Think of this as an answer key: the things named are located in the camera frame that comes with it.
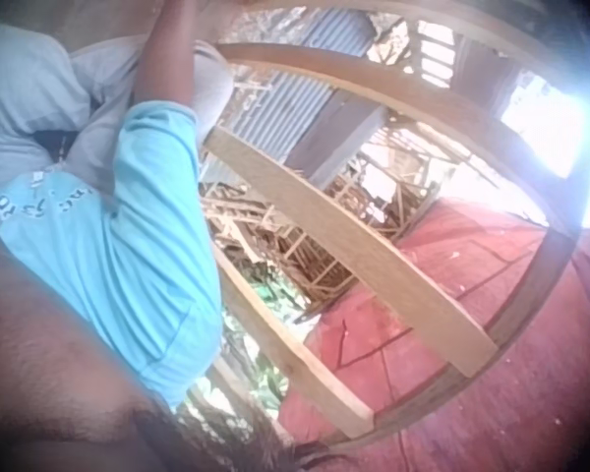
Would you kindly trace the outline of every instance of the hair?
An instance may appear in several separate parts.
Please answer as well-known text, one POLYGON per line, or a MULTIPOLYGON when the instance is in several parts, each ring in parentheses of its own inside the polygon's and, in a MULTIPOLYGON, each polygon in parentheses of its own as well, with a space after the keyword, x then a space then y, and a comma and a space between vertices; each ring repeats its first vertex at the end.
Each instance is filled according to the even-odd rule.
POLYGON ((322 442, 285 443, 260 410, 240 421, 215 409, 201 409, 203 418, 187 409, 173 417, 139 412, 139 434, 168 472, 298 472, 336 460, 322 442))

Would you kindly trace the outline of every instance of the red tarp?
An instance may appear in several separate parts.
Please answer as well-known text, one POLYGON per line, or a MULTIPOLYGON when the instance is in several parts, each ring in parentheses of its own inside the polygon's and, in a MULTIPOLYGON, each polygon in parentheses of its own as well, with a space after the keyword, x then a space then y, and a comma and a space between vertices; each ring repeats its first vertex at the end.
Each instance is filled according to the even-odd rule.
MULTIPOLYGON (((514 216, 440 201, 398 247, 484 325, 543 236, 543 228, 514 216)), ((375 410, 397 402, 443 365, 363 285, 323 314, 306 344, 375 410)), ((292 388, 279 421, 300 441, 333 431, 292 388)), ((587 231, 544 308, 488 373, 401 434, 354 455, 367 471, 535 472, 559 467, 589 429, 587 231)))

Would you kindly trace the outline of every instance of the short sleeve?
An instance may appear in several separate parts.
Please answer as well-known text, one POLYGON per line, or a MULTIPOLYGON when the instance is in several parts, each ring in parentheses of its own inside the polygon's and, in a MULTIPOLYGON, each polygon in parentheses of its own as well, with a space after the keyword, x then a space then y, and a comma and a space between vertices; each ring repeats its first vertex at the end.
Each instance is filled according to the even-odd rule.
POLYGON ((218 275, 198 192, 196 117, 152 101, 134 106, 114 160, 117 208, 109 252, 138 374, 171 404, 204 374, 222 333, 218 275))

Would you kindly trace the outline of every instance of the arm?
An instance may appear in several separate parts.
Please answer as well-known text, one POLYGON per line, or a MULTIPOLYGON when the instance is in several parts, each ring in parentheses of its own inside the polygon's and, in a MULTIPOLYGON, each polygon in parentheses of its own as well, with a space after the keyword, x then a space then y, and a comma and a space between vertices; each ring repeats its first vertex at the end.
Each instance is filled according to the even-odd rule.
POLYGON ((196 0, 165 0, 138 67, 135 103, 167 100, 190 105, 196 15, 196 0))

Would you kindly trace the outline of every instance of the wooden structure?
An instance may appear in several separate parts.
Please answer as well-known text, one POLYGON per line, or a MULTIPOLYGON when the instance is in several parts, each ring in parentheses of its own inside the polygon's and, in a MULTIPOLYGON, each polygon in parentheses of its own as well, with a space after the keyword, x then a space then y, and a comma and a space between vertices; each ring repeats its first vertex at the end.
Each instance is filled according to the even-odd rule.
MULTIPOLYGON (((562 60, 539 41, 453 1, 269 0, 255 8, 301 5, 378 9, 448 25, 517 59, 558 87, 573 86, 572 76, 562 60)), ((293 340, 215 246, 225 305, 267 357, 339 430, 326 438, 335 448, 364 445, 406 428, 489 369, 547 299, 577 241, 586 200, 582 189, 587 188, 590 176, 589 161, 580 158, 569 178, 557 177, 537 160, 519 136, 483 110, 449 90, 430 88, 417 79, 365 59, 277 44, 232 44, 222 46, 221 52, 232 63, 277 68, 327 81, 432 126, 516 183, 549 221, 550 228, 531 265, 498 314, 483 329, 384 238, 330 196, 225 130, 214 130, 206 143, 207 149, 268 202, 267 206, 257 207, 250 219, 274 224, 275 211, 281 211, 289 222, 306 231, 376 292, 447 365, 408 399, 374 415, 303 345, 293 340), (394 287, 398 285, 405 288, 402 294, 396 293, 394 287)), ((208 199, 209 195, 205 197, 206 205, 217 205, 208 199)), ((298 240, 306 237, 303 234, 298 240)), ((235 396, 234 402, 240 401, 240 393, 231 393, 240 388, 226 390, 235 396)))

